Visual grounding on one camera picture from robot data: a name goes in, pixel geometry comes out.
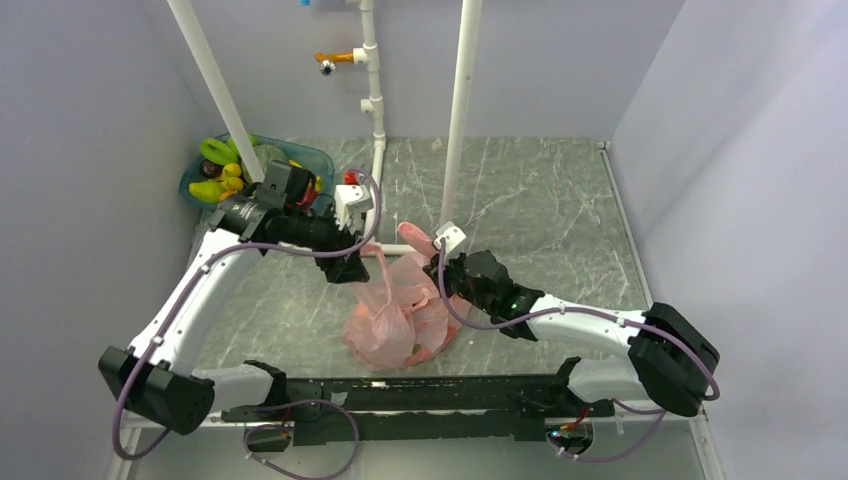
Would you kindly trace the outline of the pink peach-print plastic bag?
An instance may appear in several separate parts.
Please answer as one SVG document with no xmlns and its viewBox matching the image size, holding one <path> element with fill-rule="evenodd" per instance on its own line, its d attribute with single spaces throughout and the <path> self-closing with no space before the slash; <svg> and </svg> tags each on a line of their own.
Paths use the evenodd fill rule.
<svg viewBox="0 0 848 480">
<path fill-rule="evenodd" d="M 437 254 L 433 239 L 410 222 L 396 232 L 414 251 L 389 262 L 382 247 L 365 248 L 375 255 L 380 278 L 351 285 L 358 304 L 341 331 L 343 344 L 373 371 L 428 361 L 462 328 L 424 272 Z"/>
</svg>

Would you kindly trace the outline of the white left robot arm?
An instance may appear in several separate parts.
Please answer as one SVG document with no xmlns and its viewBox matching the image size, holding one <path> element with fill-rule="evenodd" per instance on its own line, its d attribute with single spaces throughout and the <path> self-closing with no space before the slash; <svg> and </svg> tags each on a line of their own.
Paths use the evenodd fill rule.
<svg viewBox="0 0 848 480">
<path fill-rule="evenodd" d="M 269 166 L 263 182 L 218 204 L 197 255 L 161 310 L 127 347 L 109 347 L 98 361 L 116 398 L 115 441 L 127 412 L 187 435 L 213 412 L 250 408 L 272 420 L 285 411 L 282 370 L 259 361 L 202 370 L 199 351 L 230 293 L 270 252 L 314 259 L 330 284 L 368 280 L 360 252 L 376 231 L 361 233 L 352 220 L 380 208 L 382 195 L 372 176 L 360 169 L 352 174 L 355 184 L 335 186 L 331 204 L 319 213 L 296 203 L 314 175 L 281 161 Z"/>
</svg>

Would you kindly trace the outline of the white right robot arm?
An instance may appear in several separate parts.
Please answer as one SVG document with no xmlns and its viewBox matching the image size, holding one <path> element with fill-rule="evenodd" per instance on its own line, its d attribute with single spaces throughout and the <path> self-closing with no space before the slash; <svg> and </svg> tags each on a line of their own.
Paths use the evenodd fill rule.
<svg viewBox="0 0 848 480">
<path fill-rule="evenodd" d="M 603 360 L 562 363 L 561 381 L 550 392 L 564 415 L 599 401 L 650 400 L 664 411 L 694 417 L 721 395 L 714 376 L 719 351 L 667 303 L 610 310 L 569 302 L 514 281 L 488 250 L 452 259 L 438 253 L 423 271 L 445 305 L 458 298 L 488 315 L 488 323 L 475 323 L 449 307 L 450 316 L 469 328 L 531 342 L 581 343 L 605 353 Z"/>
</svg>

